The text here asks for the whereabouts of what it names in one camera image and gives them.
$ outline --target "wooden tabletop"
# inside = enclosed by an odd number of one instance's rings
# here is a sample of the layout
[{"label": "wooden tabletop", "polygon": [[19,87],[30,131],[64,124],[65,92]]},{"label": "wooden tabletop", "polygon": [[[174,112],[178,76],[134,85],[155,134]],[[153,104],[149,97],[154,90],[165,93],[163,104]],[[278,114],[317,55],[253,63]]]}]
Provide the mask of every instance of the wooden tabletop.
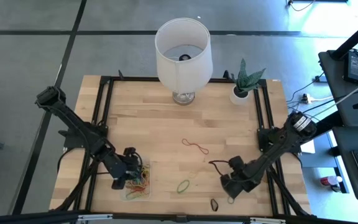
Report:
[{"label": "wooden tabletop", "polygon": [[[75,112],[84,121],[90,121],[100,76],[84,76]],[[287,118],[287,106],[279,80],[267,80],[273,120],[281,127]],[[123,201],[119,190],[112,190],[112,177],[98,175],[91,210],[94,212],[192,214],[192,215],[260,215],[272,214],[266,176],[250,193],[243,191],[234,204],[228,204],[219,174],[208,161],[229,160],[241,156],[244,162],[260,156],[256,130],[257,114],[253,92],[248,102],[237,106],[230,102],[232,83],[209,83],[196,93],[188,106],[176,105],[172,93],[160,82],[115,81],[109,109],[108,139],[117,153],[133,146],[144,158],[151,161],[151,194],[146,201]],[[265,126],[263,94],[260,91]],[[209,149],[205,155],[196,146],[185,146],[185,138]],[[62,160],[50,208],[59,206],[77,184],[83,160],[83,149],[75,149]],[[300,163],[291,154],[282,156],[285,183],[304,210],[310,212]],[[231,169],[219,164],[223,173]],[[106,171],[101,164],[99,172]],[[190,181],[182,194],[177,186]],[[81,208],[85,207],[88,186],[83,191]],[[276,186],[279,210],[281,197]],[[212,211],[210,200],[219,204]]]}]

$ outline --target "black desk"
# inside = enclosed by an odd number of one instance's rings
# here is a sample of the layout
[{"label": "black desk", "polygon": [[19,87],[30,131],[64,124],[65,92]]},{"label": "black desk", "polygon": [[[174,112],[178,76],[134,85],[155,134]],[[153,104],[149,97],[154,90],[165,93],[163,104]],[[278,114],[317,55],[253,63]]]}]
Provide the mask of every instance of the black desk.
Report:
[{"label": "black desk", "polygon": [[358,199],[358,168],[351,154],[352,150],[358,149],[358,127],[335,127],[333,128],[333,133],[354,194]]},{"label": "black desk", "polygon": [[[343,61],[333,60],[328,52],[320,52],[318,57],[334,98],[346,95],[357,88],[357,85],[342,79]],[[338,104],[338,112],[328,116],[325,122],[333,123],[334,126],[342,126],[341,122],[345,126],[358,126],[358,109],[353,109],[353,105],[356,103],[358,103],[358,94],[352,95]]]}]

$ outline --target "clear plastic container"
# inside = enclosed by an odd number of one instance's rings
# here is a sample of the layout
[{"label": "clear plastic container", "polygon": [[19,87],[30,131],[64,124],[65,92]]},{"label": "clear plastic container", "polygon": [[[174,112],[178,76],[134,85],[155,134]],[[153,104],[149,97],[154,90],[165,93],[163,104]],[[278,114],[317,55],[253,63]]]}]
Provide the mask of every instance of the clear plastic container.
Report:
[{"label": "clear plastic container", "polygon": [[148,178],[149,184],[147,184],[143,192],[133,192],[132,189],[128,187],[132,186],[133,184],[136,184],[136,180],[127,180],[124,189],[122,189],[120,193],[121,200],[125,202],[146,201],[150,198],[151,187],[152,187],[152,181],[151,181],[152,165],[150,159],[142,158],[142,160],[145,170],[149,172],[149,178]]}]

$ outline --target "potted plant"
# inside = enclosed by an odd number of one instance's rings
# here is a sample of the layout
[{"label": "potted plant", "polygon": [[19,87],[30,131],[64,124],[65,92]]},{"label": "potted plant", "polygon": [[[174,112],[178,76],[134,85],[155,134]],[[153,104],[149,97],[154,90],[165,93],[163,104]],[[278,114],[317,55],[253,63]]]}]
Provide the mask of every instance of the potted plant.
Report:
[{"label": "potted plant", "polygon": [[237,79],[234,78],[234,74],[231,74],[231,80],[236,84],[233,87],[233,91],[230,94],[230,100],[235,105],[243,105],[246,103],[249,96],[249,91],[258,88],[258,81],[264,74],[266,68],[259,72],[255,72],[251,75],[247,75],[246,72],[246,61],[241,60],[240,72]]}]

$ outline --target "desk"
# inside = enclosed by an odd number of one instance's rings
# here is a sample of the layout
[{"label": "desk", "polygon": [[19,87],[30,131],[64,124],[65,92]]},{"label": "desk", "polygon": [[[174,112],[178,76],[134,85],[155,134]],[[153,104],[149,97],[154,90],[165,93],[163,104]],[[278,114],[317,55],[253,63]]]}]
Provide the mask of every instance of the desk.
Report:
[{"label": "desk", "polygon": [[[100,78],[84,76],[75,106],[75,112],[84,121],[91,120]],[[98,175],[91,210],[110,213],[271,216],[266,177],[252,192],[243,191],[230,205],[218,173],[208,164],[210,160],[228,160],[237,155],[247,162],[260,156],[253,93],[250,92],[246,105],[234,105],[229,100],[232,85],[209,83],[196,93],[192,104],[179,106],[173,102],[171,91],[160,82],[115,81],[108,116],[108,139],[116,147],[117,153],[133,146],[142,157],[151,160],[151,195],[148,201],[124,202],[120,199],[120,192],[111,189],[112,177]],[[282,84],[278,80],[268,80],[267,86],[274,123],[281,126],[288,114]],[[265,113],[264,116],[265,126],[268,126]],[[197,148],[184,146],[181,143],[183,138],[208,148],[209,154],[204,155]],[[60,205],[76,185],[83,154],[82,149],[77,149],[62,160],[50,208]],[[218,166],[223,173],[230,171],[224,164]],[[289,191],[303,209],[310,212],[300,163],[293,155],[286,154],[282,157],[282,166]],[[104,166],[100,165],[99,172],[104,171]],[[177,186],[184,179],[190,180],[190,186],[186,192],[177,194]],[[85,186],[83,198],[86,197],[87,188]],[[278,188],[276,196],[282,212]],[[217,212],[211,210],[211,198],[219,204]]]},{"label": "desk", "polygon": [[358,168],[351,153],[353,150],[358,150],[358,127],[335,127],[333,128],[333,133],[337,148],[349,175],[354,195],[358,199]]},{"label": "desk", "polygon": [[[357,85],[345,82],[342,79],[344,74],[344,62],[335,61],[329,56],[329,52],[320,52],[318,54],[321,66],[327,78],[329,88],[334,98],[346,95],[357,88]],[[331,115],[331,120],[327,123],[337,124],[338,120],[334,116],[340,115],[340,120],[345,126],[358,126],[358,109],[353,109],[353,105],[358,103],[358,94],[350,96],[342,103],[337,105],[338,112]]]}]

